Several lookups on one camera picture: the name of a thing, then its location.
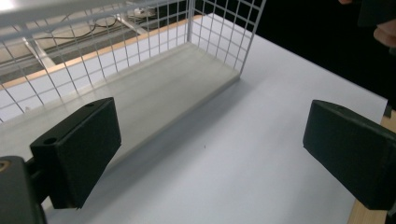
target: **cable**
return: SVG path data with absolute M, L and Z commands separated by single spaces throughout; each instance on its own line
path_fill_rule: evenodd
M 114 20 L 114 22 L 112 24 L 99 25 L 99 24 L 97 24 L 97 21 L 98 20 L 94 20 L 93 29 L 90 29 L 90 31 L 88 33 L 84 34 L 84 35 L 79 35 L 79 36 L 46 36 L 46 37 L 40 37 L 38 39 L 75 39 L 75 38 L 79 39 L 79 38 L 85 37 L 87 35 L 90 35 L 97 27 L 110 28 L 110 27 L 113 27 L 117 23 L 117 20 Z

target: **dark background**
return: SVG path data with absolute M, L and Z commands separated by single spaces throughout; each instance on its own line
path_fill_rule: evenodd
M 359 12 L 360 5 L 338 0 L 267 0 L 257 35 L 396 107 L 396 57 L 374 40 L 374 27 L 358 27 Z

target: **wooden edge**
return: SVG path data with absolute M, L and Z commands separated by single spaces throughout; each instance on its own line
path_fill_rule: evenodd
M 196 20 L 196 19 L 199 19 L 201 17 L 202 17 L 201 15 L 196 15 L 196 16 L 193 17 L 193 19 Z M 81 63 L 82 61 L 89 60 L 91 58 L 97 57 L 98 55 L 103 55 L 103 54 L 108 53 L 108 52 L 110 52 L 112 50 L 122 49 L 122 48 L 125 47 L 125 45 L 130 45 L 130 44 L 136 43 L 137 41 L 149 38 L 149 36 L 151 36 L 151 35 L 158 35 L 159 33 L 162 33 L 162 32 L 165 32 L 167 30 L 176 28 L 179 25 L 184 25 L 186 23 L 187 23 L 187 20 L 175 22 L 175 23 L 169 24 L 167 26 L 161 27 L 160 29 L 156 29 L 156 30 L 150 31 L 150 32 L 148 32 L 146 34 L 142 34 L 142 35 L 139 35 L 139 36 L 136 36 L 136 37 L 132 37 L 132 38 L 127 39 L 125 41 L 121 41 L 119 43 L 116 43 L 116 44 L 114 44 L 112 46 L 108 46 L 108 47 L 99 49 L 99 50 L 97 50 L 95 52 L 91 52 L 91 53 L 82 55 L 81 57 L 72 59 L 72 60 L 67 61 L 65 63 L 56 64 L 55 66 L 52 66 L 52 67 L 48 68 L 47 70 L 43 69 L 43 70 L 40 70 L 38 72 L 34 72 L 34 73 L 30 74 L 30 75 L 27 75 L 26 77 L 19 77 L 19 78 L 13 79 L 13 80 L 11 80 L 9 82 L 3 83 L 3 85 L 0 86 L 0 90 L 3 90 L 4 88 L 10 88 L 10 87 L 22 84 L 22 83 L 26 82 L 27 80 L 32 81 L 32 80 L 34 80 L 34 79 L 36 79 L 38 77 L 42 77 L 42 76 L 45 76 L 47 74 L 59 71 L 59 70 L 65 68 L 65 67 L 72 66 L 72 65 L 77 64 L 77 63 Z
M 391 118 L 383 117 L 381 125 L 396 133 L 396 112 L 392 110 Z M 358 200 L 355 201 L 347 224 L 384 224 L 387 211 L 369 210 Z

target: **wire mesh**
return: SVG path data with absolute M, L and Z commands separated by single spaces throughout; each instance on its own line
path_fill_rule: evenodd
M 242 71 L 262 0 L 139 0 L 0 27 L 0 122 L 186 42 Z

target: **white wire rack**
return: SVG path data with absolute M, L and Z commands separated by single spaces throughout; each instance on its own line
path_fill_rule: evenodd
M 1 152 L 26 159 L 40 134 L 107 96 L 119 151 L 144 144 L 239 78 L 265 3 L 9 2 L 0 9 Z

